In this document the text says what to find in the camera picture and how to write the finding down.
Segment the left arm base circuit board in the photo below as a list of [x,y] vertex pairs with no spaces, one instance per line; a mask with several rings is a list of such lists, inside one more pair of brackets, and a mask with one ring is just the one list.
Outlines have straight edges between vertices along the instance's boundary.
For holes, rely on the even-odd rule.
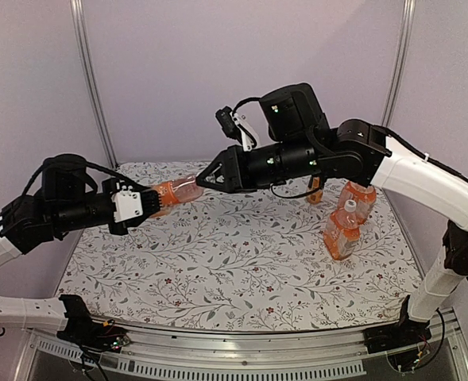
[[93,331],[93,348],[100,352],[119,352],[130,342],[128,331],[118,326],[114,319],[99,323]]

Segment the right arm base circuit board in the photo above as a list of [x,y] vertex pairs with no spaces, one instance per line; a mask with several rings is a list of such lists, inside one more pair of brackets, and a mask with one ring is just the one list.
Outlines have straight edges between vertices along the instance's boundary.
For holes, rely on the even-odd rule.
[[413,372],[423,361],[424,357],[431,353],[431,346],[426,341],[416,344],[412,348],[399,350],[386,356],[390,367],[400,373]]

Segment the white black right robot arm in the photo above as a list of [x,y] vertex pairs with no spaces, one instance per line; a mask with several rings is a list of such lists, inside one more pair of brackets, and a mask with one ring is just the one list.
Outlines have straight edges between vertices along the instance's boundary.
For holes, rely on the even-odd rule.
[[197,184],[236,194],[308,175],[323,181],[347,179],[402,194],[443,215],[447,230],[441,251],[422,283],[403,301],[398,321],[363,333],[371,353],[428,339],[431,317],[468,277],[468,178],[383,126],[350,119],[331,128],[307,83],[282,87],[257,101],[271,145],[230,146],[198,174]]

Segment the large orange-label plastic bottle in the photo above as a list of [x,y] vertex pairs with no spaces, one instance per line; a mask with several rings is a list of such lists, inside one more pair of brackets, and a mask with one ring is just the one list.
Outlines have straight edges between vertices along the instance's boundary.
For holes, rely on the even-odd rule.
[[195,201],[203,195],[204,189],[196,184],[195,176],[169,180],[150,187],[158,192],[161,201],[160,211],[152,218],[163,217],[178,205]]

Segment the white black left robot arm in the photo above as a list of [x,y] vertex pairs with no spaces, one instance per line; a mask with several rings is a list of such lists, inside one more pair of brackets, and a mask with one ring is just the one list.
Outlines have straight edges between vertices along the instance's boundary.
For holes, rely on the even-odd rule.
[[[156,190],[76,154],[44,160],[21,195],[0,211],[0,267],[41,244],[105,225],[122,236],[157,214]],[[0,328],[48,329],[62,340],[91,344],[107,338],[78,295],[23,299],[0,297]]]

